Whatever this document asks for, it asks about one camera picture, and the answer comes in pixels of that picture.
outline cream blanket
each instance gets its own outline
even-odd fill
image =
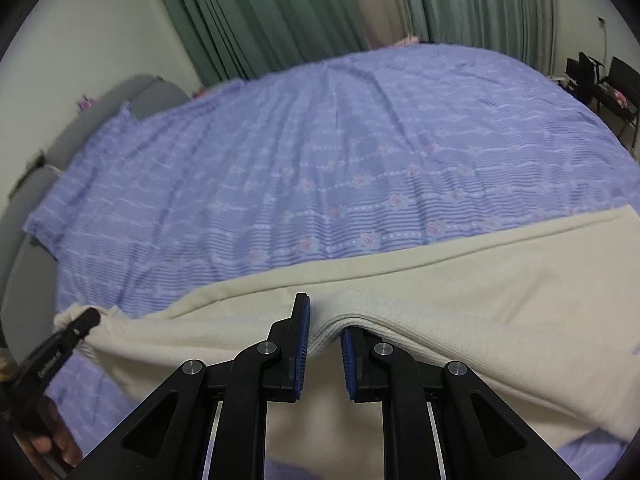
[[[270,406],[270,455],[325,478],[372,478],[377,406],[348,403],[339,349],[350,324],[479,373],[549,444],[640,426],[640,218],[629,207],[391,253],[311,262],[214,283],[140,320],[101,309],[81,350],[142,399],[190,358],[232,359],[312,300],[302,400]],[[58,326],[85,307],[56,317]]]

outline gray headboard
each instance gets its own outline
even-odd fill
[[[18,362],[52,332],[57,277],[53,256],[22,226],[58,173],[124,101],[130,101],[132,113],[144,120],[184,104],[189,97],[176,85],[151,75],[117,85],[73,120],[35,162],[36,167],[28,169],[0,218],[0,346],[7,347]]]

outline wall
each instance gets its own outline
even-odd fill
[[[25,162],[137,73],[200,87],[161,0],[41,0],[0,62],[0,211]]]
[[[607,65],[611,63],[612,56],[616,56],[640,72],[640,44],[609,0],[558,0],[558,39],[554,74],[564,74],[566,59],[577,59],[580,51],[602,60],[604,32],[598,23],[598,16],[607,21]]]

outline silver bolt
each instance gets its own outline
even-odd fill
[[[391,355],[394,348],[389,343],[378,343],[373,347],[373,351],[378,355]]]
[[[273,354],[278,349],[278,345],[273,341],[263,341],[258,343],[258,352],[264,355]]]
[[[202,362],[198,361],[197,359],[192,359],[191,361],[187,361],[182,365],[182,371],[187,375],[195,375],[200,370],[202,370]]]
[[[466,374],[466,365],[460,361],[452,361],[449,363],[449,372],[454,375],[461,376]]]

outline bed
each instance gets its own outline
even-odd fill
[[[2,330],[20,358],[75,302],[141,317],[275,267],[625,204],[640,212],[640,168],[615,136],[495,52],[353,54],[191,102],[144,76],[80,116],[10,203]],[[135,407],[79,356],[49,393],[84,452]],[[601,480],[624,449],[596,431],[559,453]]]

